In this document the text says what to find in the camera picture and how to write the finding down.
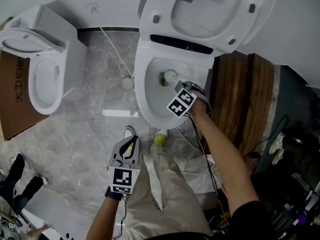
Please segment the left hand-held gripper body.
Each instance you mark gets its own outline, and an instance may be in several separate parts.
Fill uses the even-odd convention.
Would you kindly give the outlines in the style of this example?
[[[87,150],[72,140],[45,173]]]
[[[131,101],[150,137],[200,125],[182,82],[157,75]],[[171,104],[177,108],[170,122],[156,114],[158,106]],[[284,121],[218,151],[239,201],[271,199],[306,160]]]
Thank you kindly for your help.
[[[140,171],[139,165],[111,158],[107,168],[110,190],[118,194],[132,194]]]

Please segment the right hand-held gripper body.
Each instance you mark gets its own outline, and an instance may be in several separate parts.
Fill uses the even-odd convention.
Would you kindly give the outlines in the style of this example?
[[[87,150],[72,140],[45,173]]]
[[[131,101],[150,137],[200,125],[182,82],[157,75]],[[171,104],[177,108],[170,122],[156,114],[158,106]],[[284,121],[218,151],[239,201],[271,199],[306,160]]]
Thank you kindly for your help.
[[[181,118],[189,112],[194,102],[198,99],[206,104],[206,113],[209,114],[212,109],[205,90],[191,81],[186,81],[186,83],[187,87],[176,92],[177,94],[166,106],[166,109],[177,118]]]

